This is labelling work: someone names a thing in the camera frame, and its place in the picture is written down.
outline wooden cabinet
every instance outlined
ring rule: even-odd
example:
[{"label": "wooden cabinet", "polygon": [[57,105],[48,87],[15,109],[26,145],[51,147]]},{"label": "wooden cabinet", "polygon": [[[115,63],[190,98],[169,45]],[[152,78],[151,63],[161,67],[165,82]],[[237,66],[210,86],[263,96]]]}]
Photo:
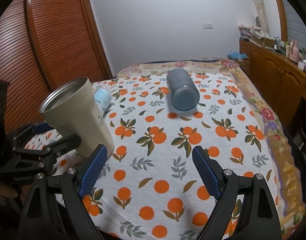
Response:
[{"label": "wooden cabinet", "polygon": [[305,90],[306,79],[283,55],[240,40],[240,52],[250,57],[250,79],[287,127]]},{"label": "wooden cabinet", "polygon": [[90,4],[14,0],[0,18],[0,79],[10,82],[6,131],[40,122],[49,93],[81,76],[112,78]]},{"label": "wooden cabinet", "polygon": [[296,112],[305,84],[306,80],[287,65],[280,73],[280,90],[273,109],[286,127]]}]

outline wooden wardrobe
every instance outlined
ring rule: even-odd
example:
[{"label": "wooden wardrobe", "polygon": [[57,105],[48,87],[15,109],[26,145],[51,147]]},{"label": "wooden wardrobe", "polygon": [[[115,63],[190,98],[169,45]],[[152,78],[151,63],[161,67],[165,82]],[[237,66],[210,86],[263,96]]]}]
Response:
[{"label": "wooden wardrobe", "polygon": [[14,0],[0,18],[0,79],[10,82],[5,129],[42,120],[56,88],[112,78],[90,0]]}]

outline beige tumbler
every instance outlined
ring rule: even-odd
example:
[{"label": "beige tumbler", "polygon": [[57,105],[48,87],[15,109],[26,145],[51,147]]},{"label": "beige tumbler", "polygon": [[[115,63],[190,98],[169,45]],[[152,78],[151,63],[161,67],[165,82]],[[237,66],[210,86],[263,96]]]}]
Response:
[{"label": "beige tumbler", "polygon": [[75,79],[52,92],[42,103],[40,114],[47,124],[63,137],[77,134],[81,145],[76,150],[89,157],[99,144],[114,149],[112,135],[94,100],[94,91],[87,77]]}]

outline bedspread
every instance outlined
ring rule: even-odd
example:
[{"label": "bedspread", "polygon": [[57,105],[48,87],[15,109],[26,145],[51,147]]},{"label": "bedspread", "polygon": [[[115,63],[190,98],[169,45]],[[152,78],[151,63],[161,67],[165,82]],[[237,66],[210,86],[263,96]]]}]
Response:
[{"label": "bedspread", "polygon": [[[95,225],[121,239],[195,239],[215,206],[192,163],[192,148],[201,145],[223,168],[264,175],[286,239],[305,212],[299,171],[278,118],[238,65],[174,62],[150,67],[140,68],[141,76],[127,72],[124,78],[102,82],[114,95],[105,121],[115,149],[92,194],[83,199]],[[174,67],[196,73],[191,75],[200,103],[191,111],[177,111],[170,104],[161,72]],[[42,148],[60,137],[53,130],[35,136],[27,148]],[[71,151],[58,158],[53,174],[81,160]],[[57,199],[63,203],[60,195]],[[236,226],[241,200],[225,237]]]},{"label": "bedspread", "polygon": [[121,70],[117,77],[132,77],[134,75],[161,75],[169,70],[181,67],[192,73],[222,73],[234,80],[243,93],[249,107],[262,131],[274,162],[274,170],[278,186],[278,213],[280,217],[282,238],[287,239],[297,228],[306,212],[302,200],[300,172],[294,165],[291,148],[283,134],[282,126],[277,115],[262,99],[249,78],[239,68],[238,64],[230,60],[220,60],[213,63],[177,61],[166,63],[150,63],[133,65]]}]

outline louvered door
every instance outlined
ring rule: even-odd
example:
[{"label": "louvered door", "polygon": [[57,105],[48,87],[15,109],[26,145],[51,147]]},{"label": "louvered door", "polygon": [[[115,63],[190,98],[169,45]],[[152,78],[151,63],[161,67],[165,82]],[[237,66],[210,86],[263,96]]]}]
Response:
[{"label": "louvered door", "polygon": [[30,0],[29,6],[38,56],[55,88],[81,76],[106,78],[83,0]]},{"label": "louvered door", "polygon": [[7,91],[5,129],[42,120],[38,108],[51,91],[34,57],[24,0],[14,0],[0,17],[0,79]]}]

